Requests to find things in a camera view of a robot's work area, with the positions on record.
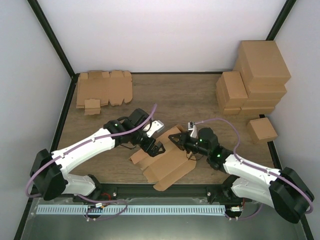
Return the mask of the brown cardboard box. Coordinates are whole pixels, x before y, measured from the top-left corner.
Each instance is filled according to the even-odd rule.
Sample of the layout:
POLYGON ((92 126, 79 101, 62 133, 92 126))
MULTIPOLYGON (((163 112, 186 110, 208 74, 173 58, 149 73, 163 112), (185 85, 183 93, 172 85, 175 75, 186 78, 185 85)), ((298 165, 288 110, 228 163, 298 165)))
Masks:
POLYGON ((147 182, 153 184, 157 191, 165 191, 196 167, 196 161, 188 159, 187 153, 169 139, 169 135, 184 131, 181 125, 176 125, 156 139, 164 145, 165 152, 162 154, 151 157, 140 149, 130 157, 130 161, 142 170, 147 182))

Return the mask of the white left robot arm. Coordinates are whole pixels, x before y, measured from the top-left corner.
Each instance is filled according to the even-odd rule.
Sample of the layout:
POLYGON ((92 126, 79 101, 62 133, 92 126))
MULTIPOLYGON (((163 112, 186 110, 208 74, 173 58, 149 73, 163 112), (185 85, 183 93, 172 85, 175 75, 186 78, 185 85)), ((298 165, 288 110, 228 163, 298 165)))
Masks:
POLYGON ((154 120, 152 114, 137 108, 129 116, 108 121, 97 132, 71 146, 53 152, 39 151, 27 186, 34 185, 38 191, 34 196, 45 201, 76 195, 97 202, 103 191, 98 179, 92 174, 72 174, 72 170, 100 153, 128 143, 139 146, 150 157, 163 154, 164 145, 153 137, 163 128, 164 124, 154 120))

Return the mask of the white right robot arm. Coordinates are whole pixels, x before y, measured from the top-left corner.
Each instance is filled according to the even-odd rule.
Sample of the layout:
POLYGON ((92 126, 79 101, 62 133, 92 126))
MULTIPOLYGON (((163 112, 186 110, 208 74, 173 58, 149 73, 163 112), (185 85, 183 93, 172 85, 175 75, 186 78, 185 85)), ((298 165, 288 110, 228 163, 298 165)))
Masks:
POLYGON ((203 155, 214 170, 229 174, 229 184, 222 188, 223 198, 229 202, 238 197, 258 201, 294 224, 314 209, 315 197, 295 170, 249 161, 220 145, 209 127, 200 129, 197 135, 182 132, 168 138, 180 150, 203 155))

